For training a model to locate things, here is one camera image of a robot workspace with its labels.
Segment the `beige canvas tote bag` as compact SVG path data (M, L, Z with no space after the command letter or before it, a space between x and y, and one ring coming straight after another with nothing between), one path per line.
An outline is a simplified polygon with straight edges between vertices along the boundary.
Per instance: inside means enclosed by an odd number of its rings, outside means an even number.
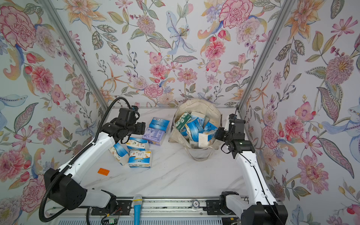
M222 114L214 103L188 100L173 117L169 142L182 145L193 160L205 161L219 148L215 133L221 125Z

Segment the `white blue tissue cube pack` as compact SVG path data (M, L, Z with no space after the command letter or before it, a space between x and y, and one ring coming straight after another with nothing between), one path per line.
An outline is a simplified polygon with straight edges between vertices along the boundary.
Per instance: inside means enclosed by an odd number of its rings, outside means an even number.
M204 122L205 117L206 117L204 114L199 113L199 112L192 112L190 115L191 115L192 119L198 118L200 120L200 122Z

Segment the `blue tissue pack front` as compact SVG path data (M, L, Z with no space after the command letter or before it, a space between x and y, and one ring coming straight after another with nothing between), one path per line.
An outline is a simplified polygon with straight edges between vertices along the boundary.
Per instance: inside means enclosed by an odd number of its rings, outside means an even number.
M190 135L192 141L198 142L198 135L204 131L203 126L198 118L190 120L185 128Z

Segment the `green tissue pack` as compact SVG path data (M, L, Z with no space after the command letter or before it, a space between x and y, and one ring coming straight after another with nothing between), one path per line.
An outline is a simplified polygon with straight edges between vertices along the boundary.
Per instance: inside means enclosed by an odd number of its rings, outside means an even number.
M191 114L189 114L188 112L184 112L175 123L176 129L178 131L181 131L191 119Z

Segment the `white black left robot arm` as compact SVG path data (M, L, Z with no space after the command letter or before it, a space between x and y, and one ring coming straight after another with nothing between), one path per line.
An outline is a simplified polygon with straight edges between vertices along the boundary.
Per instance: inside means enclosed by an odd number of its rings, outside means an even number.
M118 117L104 121L91 142L59 169L48 169L44 175L46 193L40 209L44 209L48 199L63 206L65 210L78 207L96 207L115 211L116 196L105 190L86 189L82 180L88 170L106 151L132 134L142 135L146 124L138 122L140 114L137 106L121 108Z

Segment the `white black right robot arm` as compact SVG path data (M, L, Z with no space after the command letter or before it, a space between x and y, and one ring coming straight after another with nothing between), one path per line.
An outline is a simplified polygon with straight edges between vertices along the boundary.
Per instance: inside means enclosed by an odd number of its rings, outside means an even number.
M258 164L255 147L245 139L245 121L230 114L224 127L219 127L216 139L227 148L241 167L248 192L245 201L236 192L222 192L220 205L224 212L233 212L242 225L284 225L288 212L284 205L277 202L267 186Z

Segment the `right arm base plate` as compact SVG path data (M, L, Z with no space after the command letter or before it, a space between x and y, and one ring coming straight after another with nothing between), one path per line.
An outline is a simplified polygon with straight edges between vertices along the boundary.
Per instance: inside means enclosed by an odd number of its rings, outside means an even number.
M203 207L203 211L207 213L207 215L224 215L221 211L220 200L206 200L206 205Z

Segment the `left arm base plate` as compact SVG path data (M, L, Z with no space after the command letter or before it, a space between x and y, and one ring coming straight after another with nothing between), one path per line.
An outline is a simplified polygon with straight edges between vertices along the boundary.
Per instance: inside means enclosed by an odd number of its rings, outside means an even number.
M94 207L91 211L92 216L129 216L132 209L132 200L117 200L113 209Z

